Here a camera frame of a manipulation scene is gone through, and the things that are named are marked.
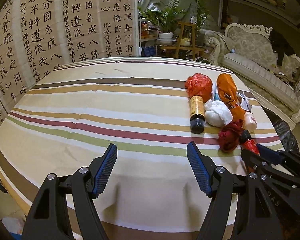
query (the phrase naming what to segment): sofa backrest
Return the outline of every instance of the sofa backrest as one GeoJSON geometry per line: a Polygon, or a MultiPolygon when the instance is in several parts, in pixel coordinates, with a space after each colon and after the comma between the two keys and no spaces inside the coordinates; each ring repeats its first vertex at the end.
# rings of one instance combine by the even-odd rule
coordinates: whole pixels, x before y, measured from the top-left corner
{"type": "MultiPolygon", "coordinates": [[[[225,31],[225,36],[235,43],[235,52],[246,57],[260,66],[272,70],[277,65],[278,54],[272,50],[271,42],[268,40],[272,31],[263,25],[240,25],[230,24],[225,31]]],[[[292,72],[297,72],[300,66],[300,58],[296,55],[284,55],[280,71],[287,76],[290,81],[293,78],[292,72]]]]}

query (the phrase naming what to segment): bottle with yellow label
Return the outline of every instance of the bottle with yellow label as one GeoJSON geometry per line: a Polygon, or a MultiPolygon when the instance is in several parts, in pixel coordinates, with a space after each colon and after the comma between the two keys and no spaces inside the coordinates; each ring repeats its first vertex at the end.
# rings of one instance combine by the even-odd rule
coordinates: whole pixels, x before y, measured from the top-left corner
{"type": "Polygon", "coordinates": [[[204,104],[201,96],[193,96],[190,99],[190,127],[192,133],[204,131],[204,104]]]}

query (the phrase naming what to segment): yellow label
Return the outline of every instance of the yellow label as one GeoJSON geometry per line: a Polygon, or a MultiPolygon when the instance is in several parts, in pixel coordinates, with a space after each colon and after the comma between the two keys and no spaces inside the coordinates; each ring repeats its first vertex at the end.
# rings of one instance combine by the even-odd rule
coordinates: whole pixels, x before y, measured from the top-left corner
{"type": "Polygon", "coordinates": [[[201,96],[193,96],[190,99],[190,116],[201,114],[204,116],[204,104],[201,96]]]}

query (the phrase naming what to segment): red bottle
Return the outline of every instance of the red bottle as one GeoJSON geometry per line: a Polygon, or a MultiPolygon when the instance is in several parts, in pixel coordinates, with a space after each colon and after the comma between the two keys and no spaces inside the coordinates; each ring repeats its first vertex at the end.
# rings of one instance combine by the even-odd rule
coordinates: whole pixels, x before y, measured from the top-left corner
{"type": "Polygon", "coordinates": [[[257,147],[255,141],[252,139],[248,130],[243,130],[243,132],[239,138],[239,142],[243,149],[249,150],[249,151],[255,153],[256,155],[260,156],[258,147],[257,147]]]}

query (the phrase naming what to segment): white bottle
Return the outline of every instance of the white bottle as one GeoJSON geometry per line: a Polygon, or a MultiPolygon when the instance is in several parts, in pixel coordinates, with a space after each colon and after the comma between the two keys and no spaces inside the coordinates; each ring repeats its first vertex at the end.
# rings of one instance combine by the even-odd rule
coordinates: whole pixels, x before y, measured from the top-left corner
{"type": "Polygon", "coordinates": [[[257,128],[257,122],[256,119],[253,116],[253,113],[246,112],[244,114],[244,128],[245,130],[248,130],[249,132],[253,132],[257,128]]]}

